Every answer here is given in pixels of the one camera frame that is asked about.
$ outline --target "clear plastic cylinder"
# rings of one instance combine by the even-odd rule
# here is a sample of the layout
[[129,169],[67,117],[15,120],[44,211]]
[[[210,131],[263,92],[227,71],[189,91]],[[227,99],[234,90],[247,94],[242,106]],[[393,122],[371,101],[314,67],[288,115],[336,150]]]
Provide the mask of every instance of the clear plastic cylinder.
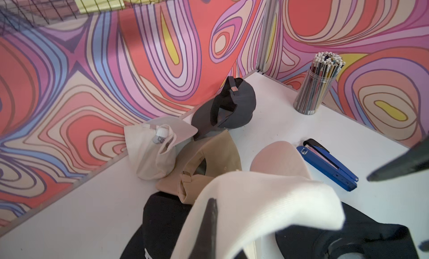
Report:
[[334,80],[335,77],[322,77],[308,69],[303,85],[293,103],[293,108],[305,115],[314,114],[329,92]]

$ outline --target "stapler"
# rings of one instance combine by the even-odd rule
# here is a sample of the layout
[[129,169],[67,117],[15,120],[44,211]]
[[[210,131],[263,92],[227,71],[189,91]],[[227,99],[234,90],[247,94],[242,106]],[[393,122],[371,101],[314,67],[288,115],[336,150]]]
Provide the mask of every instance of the stapler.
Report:
[[305,161],[346,191],[352,191],[357,187],[359,178],[314,139],[304,141],[303,146],[298,146],[297,150]]

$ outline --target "wire mesh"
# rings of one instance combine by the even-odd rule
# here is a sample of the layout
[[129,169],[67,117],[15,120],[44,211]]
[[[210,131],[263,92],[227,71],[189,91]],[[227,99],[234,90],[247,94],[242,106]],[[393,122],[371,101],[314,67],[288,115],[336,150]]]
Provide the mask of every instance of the wire mesh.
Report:
[[0,36],[46,26],[93,12],[113,11],[166,0],[0,0]]

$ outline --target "psychedelic wallpaper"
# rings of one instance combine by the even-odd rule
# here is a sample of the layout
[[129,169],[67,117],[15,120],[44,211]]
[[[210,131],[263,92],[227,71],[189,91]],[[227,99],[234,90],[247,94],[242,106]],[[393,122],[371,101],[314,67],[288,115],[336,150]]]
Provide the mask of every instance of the psychedelic wallpaper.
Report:
[[122,153],[124,126],[180,116],[252,71],[264,10],[171,0],[0,38],[0,226]]
[[346,61],[326,106],[407,146],[428,135],[428,0],[279,0],[264,71],[298,90],[322,51]]

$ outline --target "pink baseball cap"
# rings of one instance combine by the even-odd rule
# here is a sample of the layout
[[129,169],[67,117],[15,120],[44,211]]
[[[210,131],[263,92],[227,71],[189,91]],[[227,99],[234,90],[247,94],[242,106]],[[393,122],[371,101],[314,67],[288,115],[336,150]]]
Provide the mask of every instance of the pink baseball cap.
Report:
[[250,171],[311,179],[303,157],[286,141],[278,141],[264,147],[253,159]]

